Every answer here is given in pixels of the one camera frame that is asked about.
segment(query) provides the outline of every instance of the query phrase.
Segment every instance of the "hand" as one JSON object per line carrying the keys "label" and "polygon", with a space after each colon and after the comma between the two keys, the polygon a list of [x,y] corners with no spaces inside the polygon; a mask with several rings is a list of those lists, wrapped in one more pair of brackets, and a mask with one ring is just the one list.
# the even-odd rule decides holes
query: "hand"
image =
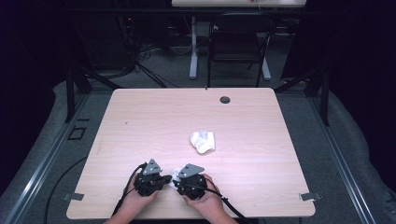
{"label": "hand", "polygon": [[149,203],[152,203],[158,195],[158,190],[154,191],[148,197],[141,196],[137,190],[134,189],[134,181],[138,174],[135,174],[128,186],[129,192],[119,209],[119,211],[111,217],[106,223],[130,223]]}
{"label": "hand", "polygon": [[[206,179],[207,187],[219,192],[219,189],[212,184],[212,177],[209,175],[203,176]],[[223,202],[220,196],[215,193],[207,191],[200,200],[191,200],[186,195],[183,195],[182,197],[188,206],[198,210],[201,216],[212,224],[237,223],[224,211]]]}

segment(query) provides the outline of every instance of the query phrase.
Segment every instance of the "black round hole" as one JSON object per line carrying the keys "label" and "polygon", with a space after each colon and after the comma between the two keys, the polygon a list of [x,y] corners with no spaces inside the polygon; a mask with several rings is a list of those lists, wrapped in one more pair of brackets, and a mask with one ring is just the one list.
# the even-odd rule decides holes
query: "black round hole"
{"label": "black round hole", "polygon": [[228,97],[228,96],[221,96],[220,97],[220,101],[223,103],[223,104],[228,104],[228,103],[230,103],[230,97]]}

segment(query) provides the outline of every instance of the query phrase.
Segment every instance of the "desk leg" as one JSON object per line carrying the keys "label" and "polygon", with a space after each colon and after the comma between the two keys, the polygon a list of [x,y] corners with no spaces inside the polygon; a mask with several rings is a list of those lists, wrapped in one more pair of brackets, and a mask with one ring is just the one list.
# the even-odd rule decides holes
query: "desk leg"
{"label": "desk leg", "polygon": [[268,63],[265,57],[264,57],[264,62],[262,63],[262,75],[264,76],[265,81],[271,80],[270,69],[268,68]]}
{"label": "desk leg", "polygon": [[197,78],[198,69],[198,53],[197,53],[197,34],[195,17],[191,18],[191,64],[190,64],[190,78]]}

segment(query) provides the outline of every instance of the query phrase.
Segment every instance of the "white desk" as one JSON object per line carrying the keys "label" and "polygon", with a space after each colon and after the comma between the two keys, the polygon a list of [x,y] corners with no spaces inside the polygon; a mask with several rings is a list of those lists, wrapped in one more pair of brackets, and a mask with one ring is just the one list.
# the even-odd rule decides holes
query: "white desk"
{"label": "white desk", "polygon": [[[231,102],[221,103],[222,96]],[[205,155],[190,143],[190,135],[201,130],[216,139],[216,150]],[[132,171],[150,159],[162,175],[187,163],[204,167],[246,217],[315,213],[312,202],[299,198],[308,187],[271,89],[114,91],[76,188],[84,198],[70,203],[67,216],[109,218]],[[165,186],[138,218],[200,215]]]}
{"label": "white desk", "polygon": [[[172,0],[173,7],[304,7],[306,0]],[[190,78],[197,77],[198,52],[196,48],[196,21],[191,20],[191,65]],[[268,63],[264,58],[262,64],[262,74],[264,80],[271,80]]]}

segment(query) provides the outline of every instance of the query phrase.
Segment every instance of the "black handheld controller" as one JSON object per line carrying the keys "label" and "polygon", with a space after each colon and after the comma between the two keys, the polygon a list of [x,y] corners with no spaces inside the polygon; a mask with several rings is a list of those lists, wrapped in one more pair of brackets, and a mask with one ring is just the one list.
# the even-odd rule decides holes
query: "black handheld controller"
{"label": "black handheld controller", "polygon": [[202,198],[207,188],[205,177],[199,175],[203,170],[204,168],[200,166],[187,164],[177,175],[180,181],[173,181],[177,192],[180,195],[186,195],[191,200]]}
{"label": "black handheld controller", "polygon": [[171,182],[172,176],[161,176],[161,171],[161,167],[155,160],[151,159],[148,163],[145,162],[142,172],[139,173],[134,181],[134,188],[141,196],[149,196],[155,190],[161,190],[163,185]]}

